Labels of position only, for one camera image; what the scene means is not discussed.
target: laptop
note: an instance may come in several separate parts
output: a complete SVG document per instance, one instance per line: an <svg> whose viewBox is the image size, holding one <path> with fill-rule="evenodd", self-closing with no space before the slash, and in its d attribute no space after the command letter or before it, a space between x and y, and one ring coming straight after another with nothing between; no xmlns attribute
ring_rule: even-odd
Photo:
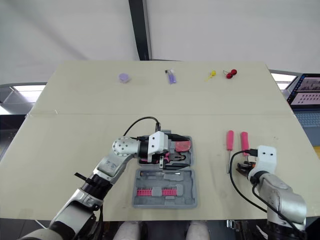
<svg viewBox="0 0 320 240"><path fill-rule="evenodd" d="M320 146L320 74L302 74L287 102L311 144Z"/></svg>

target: window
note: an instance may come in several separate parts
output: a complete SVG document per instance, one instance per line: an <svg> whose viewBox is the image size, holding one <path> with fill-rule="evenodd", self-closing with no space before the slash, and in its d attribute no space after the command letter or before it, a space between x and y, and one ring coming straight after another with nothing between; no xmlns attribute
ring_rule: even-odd
<svg viewBox="0 0 320 240"><path fill-rule="evenodd" d="M281 90L286 89L288 85L297 77L295 75L287 75L287 74L279 74L279 73L271 73L271 75Z"/></svg>
<svg viewBox="0 0 320 240"><path fill-rule="evenodd" d="M46 85L22 85L13 86L13 89L19 92L28 103L35 103Z"/></svg>
<svg viewBox="0 0 320 240"><path fill-rule="evenodd" d="M10 114L11 114L10 112L8 112L6 109L0 106L0 115L10 115Z"/></svg>

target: yellow object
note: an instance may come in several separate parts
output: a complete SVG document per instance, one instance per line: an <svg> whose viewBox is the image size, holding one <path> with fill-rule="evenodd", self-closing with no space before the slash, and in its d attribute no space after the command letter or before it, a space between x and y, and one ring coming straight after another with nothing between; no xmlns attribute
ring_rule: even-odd
<svg viewBox="0 0 320 240"><path fill-rule="evenodd" d="M213 70L205 81L207 82L210 78L214 77L216 74L217 74L216 71Z"/></svg>
<svg viewBox="0 0 320 240"><path fill-rule="evenodd" d="M318 155L318 158L320 159L320 146L314 146L313 149L315 150L315 153Z"/></svg>

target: pliers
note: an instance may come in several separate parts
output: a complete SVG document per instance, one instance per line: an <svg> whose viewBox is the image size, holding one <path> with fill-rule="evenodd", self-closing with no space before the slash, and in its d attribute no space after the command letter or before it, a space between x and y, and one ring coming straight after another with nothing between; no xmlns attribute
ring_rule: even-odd
<svg viewBox="0 0 320 240"><path fill-rule="evenodd" d="M166 160L167 163L170 163L170 161L183 161L186 159L186 156L179 153L167 152L163 159Z"/></svg>
<svg viewBox="0 0 320 240"><path fill-rule="evenodd" d="M241 173L246 178L249 175L249 172L256 166L254 161L244 161L243 163L238 163L236 170Z"/></svg>

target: person's leg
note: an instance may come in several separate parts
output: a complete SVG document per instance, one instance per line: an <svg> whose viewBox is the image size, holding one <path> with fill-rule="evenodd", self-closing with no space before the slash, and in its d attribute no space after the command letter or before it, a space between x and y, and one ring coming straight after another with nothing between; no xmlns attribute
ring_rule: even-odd
<svg viewBox="0 0 320 240"><path fill-rule="evenodd" d="M113 240L140 240L141 222L125 221L119 227Z"/></svg>
<svg viewBox="0 0 320 240"><path fill-rule="evenodd" d="M186 233L186 240L210 240L205 221L192 221Z"/></svg>

